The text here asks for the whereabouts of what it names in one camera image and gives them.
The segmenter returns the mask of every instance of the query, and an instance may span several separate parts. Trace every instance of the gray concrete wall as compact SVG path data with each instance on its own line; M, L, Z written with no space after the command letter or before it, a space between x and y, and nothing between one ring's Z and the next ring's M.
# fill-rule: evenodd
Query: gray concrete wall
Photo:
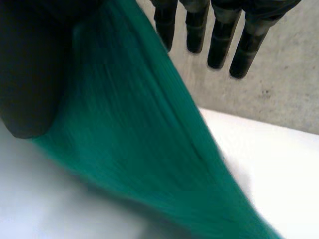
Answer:
M153 21L149 0L137 0ZM224 68L206 67L214 14L210 9L202 53L186 50L186 12L178 5L170 56L196 103L204 108L319 134L318 0L302 0L271 28L250 72L242 81L229 77L229 67L244 26L238 23Z

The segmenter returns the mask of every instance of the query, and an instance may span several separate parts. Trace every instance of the white surface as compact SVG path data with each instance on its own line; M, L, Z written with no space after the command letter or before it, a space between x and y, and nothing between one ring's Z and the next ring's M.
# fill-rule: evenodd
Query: white surface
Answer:
M261 214L287 239L318 239L319 136L201 112ZM147 236L149 224L89 192L0 124L1 239L165 238Z

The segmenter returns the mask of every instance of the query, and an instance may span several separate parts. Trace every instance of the gloved finger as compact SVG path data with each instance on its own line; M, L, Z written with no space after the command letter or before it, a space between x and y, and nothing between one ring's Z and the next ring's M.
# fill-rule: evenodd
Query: gloved finger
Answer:
M207 65L221 69L232 42L241 14L242 0L212 0L215 23L211 36Z
M169 52L175 32L177 0L151 0L151 2L155 6L156 31Z
M301 0L245 0L243 10L254 18L278 20Z
M210 6L209 0L180 0L187 10L187 49L192 53L200 53L203 48L207 16Z
M0 1L0 117L15 137L42 135L54 120L70 48L68 27L80 15L63 6Z

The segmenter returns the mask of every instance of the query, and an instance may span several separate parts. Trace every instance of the white table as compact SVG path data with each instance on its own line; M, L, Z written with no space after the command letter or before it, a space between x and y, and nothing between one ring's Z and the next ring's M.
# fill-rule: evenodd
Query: white table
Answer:
M318 239L319 136L201 112L259 212L287 239ZM138 210L88 190L0 123L1 239L185 237L160 233Z

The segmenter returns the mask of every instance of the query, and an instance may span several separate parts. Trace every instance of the black glove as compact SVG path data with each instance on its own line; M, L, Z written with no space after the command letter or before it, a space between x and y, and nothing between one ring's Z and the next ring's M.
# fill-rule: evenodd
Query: black glove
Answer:
M74 23L100 0L0 1L0 117L18 138L44 134L63 94Z
M156 29L168 51L171 50L177 0L151 0L156 7ZM187 48L200 53L203 47L210 2L215 13L207 64L214 69L224 65L242 9L246 24L234 56L230 74L243 78L252 64L269 28L301 0L180 0L187 10Z

